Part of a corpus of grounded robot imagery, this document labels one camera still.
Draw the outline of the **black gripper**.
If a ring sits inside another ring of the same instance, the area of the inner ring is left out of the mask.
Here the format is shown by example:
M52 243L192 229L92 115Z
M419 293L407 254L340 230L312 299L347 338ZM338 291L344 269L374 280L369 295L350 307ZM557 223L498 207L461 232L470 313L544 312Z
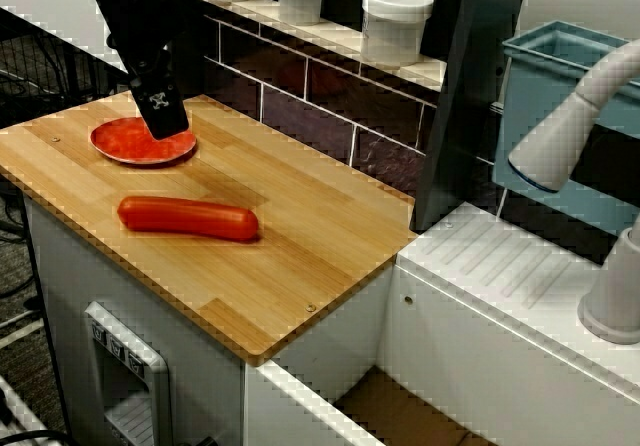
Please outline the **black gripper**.
M167 30L111 32L107 45L115 49L127 71L127 81L138 110L155 140L165 140L189 129L189 120L170 68Z

